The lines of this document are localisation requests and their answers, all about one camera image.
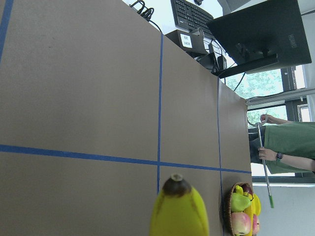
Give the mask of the yellow plastic banana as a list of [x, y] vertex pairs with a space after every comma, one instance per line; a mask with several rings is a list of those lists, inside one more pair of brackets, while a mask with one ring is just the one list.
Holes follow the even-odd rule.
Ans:
[[157, 195], [150, 236], [208, 236], [208, 214], [203, 198], [181, 174], [172, 174]]
[[[243, 189], [238, 185], [236, 186], [236, 193], [243, 194]], [[255, 193], [253, 194], [253, 196], [255, 199], [253, 199], [251, 195], [247, 196], [251, 200], [252, 205], [244, 210], [244, 213], [246, 213], [251, 218], [251, 223], [253, 223], [253, 215], [256, 214], [257, 216], [259, 216], [261, 213], [260, 199]], [[247, 234], [247, 236], [252, 236], [252, 230]]]

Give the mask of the brown wicker basket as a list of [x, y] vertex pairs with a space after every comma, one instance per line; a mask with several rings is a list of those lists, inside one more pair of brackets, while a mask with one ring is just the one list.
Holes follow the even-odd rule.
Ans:
[[237, 182], [235, 183], [230, 190], [225, 194], [223, 201], [223, 222], [224, 227], [229, 232], [231, 236], [236, 236], [236, 232], [232, 228], [232, 193], [236, 192], [236, 186], [242, 187], [242, 189], [248, 190], [248, 193], [252, 195], [253, 199], [253, 190], [252, 186], [248, 182]]

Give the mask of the black box with label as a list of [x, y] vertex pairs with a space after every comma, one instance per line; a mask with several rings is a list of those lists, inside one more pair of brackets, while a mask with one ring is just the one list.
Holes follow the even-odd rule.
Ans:
[[205, 56], [208, 52], [205, 49], [203, 37], [181, 30], [174, 30], [165, 35], [192, 58]]

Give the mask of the black keyboard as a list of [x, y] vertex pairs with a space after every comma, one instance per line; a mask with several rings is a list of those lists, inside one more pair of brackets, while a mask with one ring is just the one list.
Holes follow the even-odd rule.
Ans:
[[201, 28], [205, 37], [212, 38], [211, 31], [207, 26], [214, 19], [210, 13], [186, 0], [171, 0], [170, 3], [175, 26], [188, 31]]

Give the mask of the green plastic pear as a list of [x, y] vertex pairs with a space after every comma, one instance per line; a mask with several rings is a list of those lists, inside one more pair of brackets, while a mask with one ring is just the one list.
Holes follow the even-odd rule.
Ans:
[[243, 212], [246, 208], [252, 205], [251, 200], [239, 193], [232, 193], [231, 196], [231, 211]]

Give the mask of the person in green shirt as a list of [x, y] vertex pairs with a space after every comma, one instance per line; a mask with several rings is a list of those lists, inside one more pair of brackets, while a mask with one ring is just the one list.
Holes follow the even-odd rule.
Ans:
[[266, 166], [272, 174], [315, 172], [315, 123], [297, 122], [262, 114], [261, 139], [249, 134], [251, 163]]

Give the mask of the pink red plastic apple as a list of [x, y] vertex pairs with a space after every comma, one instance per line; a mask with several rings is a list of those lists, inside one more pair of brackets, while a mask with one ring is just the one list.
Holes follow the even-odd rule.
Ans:
[[231, 222], [235, 235], [244, 236], [252, 230], [251, 218], [244, 212], [233, 212]]

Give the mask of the metal stick with green tip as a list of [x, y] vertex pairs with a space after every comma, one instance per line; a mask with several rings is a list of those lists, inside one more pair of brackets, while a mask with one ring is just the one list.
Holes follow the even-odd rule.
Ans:
[[[258, 131], [258, 137], [259, 137], [259, 145], [262, 148], [263, 144], [262, 144], [262, 137], [261, 137], [261, 123], [257, 123], [256, 124], [257, 127], [257, 131]], [[271, 193], [271, 188], [270, 188], [270, 182], [269, 182], [269, 177], [268, 177], [268, 173], [267, 173], [267, 166], [265, 163], [265, 160], [262, 160], [263, 163], [263, 168], [264, 168], [264, 173], [265, 173], [265, 180], [266, 180], [266, 185], [267, 185], [267, 190], [268, 190], [268, 197], [269, 197], [269, 202], [270, 202], [270, 207], [274, 208], [274, 201], [273, 201], [273, 196]]]

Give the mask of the black computer monitor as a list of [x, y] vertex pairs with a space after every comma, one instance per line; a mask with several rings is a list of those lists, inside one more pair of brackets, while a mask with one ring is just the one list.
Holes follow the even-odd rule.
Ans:
[[312, 62], [298, 1], [267, 0], [210, 20], [207, 26], [236, 66], [226, 78]]

